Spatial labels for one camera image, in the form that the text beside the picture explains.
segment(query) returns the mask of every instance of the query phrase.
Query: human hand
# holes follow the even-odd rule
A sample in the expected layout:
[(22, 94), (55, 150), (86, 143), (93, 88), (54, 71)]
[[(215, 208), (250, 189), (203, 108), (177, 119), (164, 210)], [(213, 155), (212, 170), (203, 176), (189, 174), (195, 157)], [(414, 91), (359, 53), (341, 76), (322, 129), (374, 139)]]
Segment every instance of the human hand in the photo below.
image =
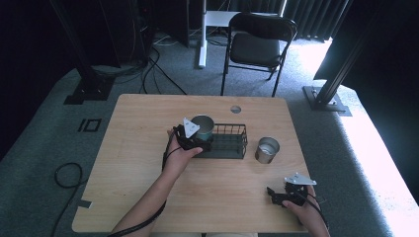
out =
[[(168, 130), (167, 134), (171, 136), (173, 130)], [(203, 148), (196, 147), (190, 150), (184, 150), (178, 143), (176, 135), (172, 136), (172, 142), (169, 144), (167, 151), (167, 160), (163, 169), (163, 173), (170, 174), (174, 178), (179, 178), (185, 168), (188, 166), (189, 161), (195, 155), (203, 152)]]
[[(312, 186), (307, 186), (307, 190), (309, 193), (307, 199), (310, 200), (313, 204), (317, 206), (317, 208), (320, 209), (317, 200), (314, 198), (314, 188)], [(283, 205), (298, 217), (299, 221), (301, 221), (302, 225), (305, 226), (305, 228), (308, 230), (311, 236), (330, 236), (326, 224), (320, 216), (320, 213), (307, 201), (304, 203), (303, 206), (299, 206), (292, 203), (289, 200), (284, 200)]]

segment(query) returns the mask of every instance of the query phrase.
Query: black wire basket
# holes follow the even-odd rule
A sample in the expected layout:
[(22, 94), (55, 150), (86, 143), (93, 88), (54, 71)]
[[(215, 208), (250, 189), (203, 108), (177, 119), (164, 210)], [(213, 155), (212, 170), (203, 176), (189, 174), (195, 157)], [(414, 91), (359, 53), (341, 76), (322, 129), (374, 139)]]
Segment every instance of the black wire basket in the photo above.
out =
[(211, 151), (200, 153), (197, 158), (243, 159), (246, 154), (245, 124), (216, 123), (211, 139)]

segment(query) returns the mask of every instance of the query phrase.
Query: chair seat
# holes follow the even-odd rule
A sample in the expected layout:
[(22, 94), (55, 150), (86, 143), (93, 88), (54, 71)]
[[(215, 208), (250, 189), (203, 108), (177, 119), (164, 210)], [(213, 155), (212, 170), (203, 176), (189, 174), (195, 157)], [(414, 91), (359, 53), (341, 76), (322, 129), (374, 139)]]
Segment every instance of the chair seat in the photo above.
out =
[(237, 33), (231, 44), (230, 59), (235, 63), (277, 67), (280, 64), (280, 53), (280, 43), (276, 39), (260, 39)]

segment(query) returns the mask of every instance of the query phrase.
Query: person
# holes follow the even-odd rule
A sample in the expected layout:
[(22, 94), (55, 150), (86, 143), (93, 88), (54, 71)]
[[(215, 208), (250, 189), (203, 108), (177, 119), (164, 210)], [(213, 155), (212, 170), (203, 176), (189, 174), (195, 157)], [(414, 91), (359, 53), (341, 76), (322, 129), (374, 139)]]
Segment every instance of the person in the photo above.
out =
[[(157, 180), (150, 186), (139, 201), (126, 213), (126, 215), (118, 222), (112, 230), (112, 234), (131, 228), (132, 226), (149, 220), (156, 212), (161, 209), (161, 206), (168, 198), (173, 186), (183, 171), (188, 166), (189, 161), (195, 155), (201, 153), (201, 147), (184, 150), (178, 143), (176, 136), (172, 134), (173, 131), (167, 131), (171, 137), (171, 142), (167, 149), (167, 161), (164, 169)], [(315, 197), (313, 187), (308, 187), (308, 192)], [(315, 198), (309, 196), (311, 201), (318, 205)], [(305, 203), (303, 206), (296, 205), (290, 201), (285, 200), (283, 205), (294, 213), (305, 226), (311, 236), (323, 237), (329, 236), (328, 230), (320, 217), (319, 213), (309, 204)], [(155, 221), (144, 226), (143, 228), (129, 233), (127, 237), (145, 237), (150, 236)], [(237, 234), (212, 234), (213, 237), (226, 236), (257, 236), (256, 233), (237, 233)]]

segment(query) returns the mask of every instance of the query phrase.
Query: forearm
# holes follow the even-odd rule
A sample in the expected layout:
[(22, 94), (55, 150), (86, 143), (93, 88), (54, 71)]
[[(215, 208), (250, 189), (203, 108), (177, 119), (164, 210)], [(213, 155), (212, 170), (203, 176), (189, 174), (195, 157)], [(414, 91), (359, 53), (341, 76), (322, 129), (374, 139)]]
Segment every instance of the forearm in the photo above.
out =
[[(149, 219), (166, 201), (177, 178), (177, 176), (169, 172), (163, 172), (144, 196), (120, 220), (112, 232), (115, 233), (130, 228)], [(154, 222), (127, 236), (148, 236), (153, 225)]]

